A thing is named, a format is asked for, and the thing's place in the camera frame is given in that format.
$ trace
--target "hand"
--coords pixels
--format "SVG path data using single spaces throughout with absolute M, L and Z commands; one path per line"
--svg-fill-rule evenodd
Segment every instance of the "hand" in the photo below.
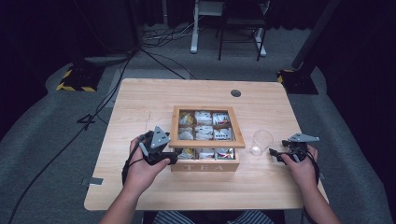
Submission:
M 132 152 L 134 146 L 137 143 L 137 138 L 132 140 L 130 145 L 130 153 Z M 133 194 L 141 195 L 146 189 L 151 186 L 154 178 L 157 174 L 162 171 L 166 165 L 169 164 L 169 159 L 164 159 L 158 162 L 155 165 L 149 165 L 143 159 L 143 153 L 140 147 L 137 148 L 134 156 L 131 158 L 130 164 L 135 162 L 135 164 L 131 165 L 128 170 L 128 175 L 125 180 L 125 184 L 123 187 L 123 191 L 131 191 Z
M 308 145 L 308 151 L 314 156 L 315 161 L 318 159 L 318 151 Z M 293 161 L 288 155 L 281 155 L 283 161 L 289 166 L 291 175 L 300 189 L 316 188 L 317 181 L 315 176 L 315 168 L 312 161 L 305 158 L 301 162 Z

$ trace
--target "forearm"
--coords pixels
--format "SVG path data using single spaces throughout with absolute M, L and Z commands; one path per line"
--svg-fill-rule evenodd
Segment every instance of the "forearm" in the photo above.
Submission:
M 341 223 L 316 186 L 301 189 L 301 192 L 307 213 L 317 223 Z
M 131 223 L 140 195 L 126 193 L 123 190 L 111 204 L 101 220 L 104 223 Z

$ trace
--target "person's left hand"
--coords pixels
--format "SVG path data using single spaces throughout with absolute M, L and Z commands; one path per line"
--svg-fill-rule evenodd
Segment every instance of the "person's left hand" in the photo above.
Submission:
M 137 143 L 137 138 L 131 141 L 130 153 Z M 151 186 L 154 178 L 162 171 L 166 165 L 169 164 L 169 159 L 159 161 L 155 165 L 149 165 L 145 160 L 138 161 L 143 158 L 142 149 L 137 148 L 134 156 L 131 158 L 130 164 L 135 162 L 129 167 L 128 175 L 126 177 L 124 187 L 122 190 L 131 191 L 133 194 L 141 195 L 146 189 Z

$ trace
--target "person's right arm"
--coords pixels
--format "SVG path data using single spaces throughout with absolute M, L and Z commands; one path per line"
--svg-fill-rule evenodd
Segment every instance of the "person's right arm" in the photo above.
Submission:
M 318 158 L 318 152 L 308 146 L 309 152 Z M 306 158 L 301 162 L 293 161 L 288 155 L 281 155 L 282 159 L 289 166 L 294 181 L 300 188 L 303 195 L 303 203 L 309 216 L 317 223 L 341 223 L 337 215 L 329 206 L 323 195 L 320 193 L 315 178 L 315 169 L 312 161 Z

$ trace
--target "chair leg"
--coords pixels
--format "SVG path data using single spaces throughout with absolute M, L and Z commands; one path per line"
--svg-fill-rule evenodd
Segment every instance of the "chair leg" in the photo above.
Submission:
M 224 35 L 224 26 L 221 26 L 221 28 L 220 28 L 220 47 L 219 47 L 219 57 L 218 57 L 219 61 L 221 60 L 223 35 Z
M 265 33 L 267 32 L 266 28 L 262 28 L 262 42 L 260 43 L 259 47 L 259 54 L 257 55 L 257 62 L 259 61 L 261 54 L 262 54 L 262 46 L 264 45 L 264 38 L 265 38 Z

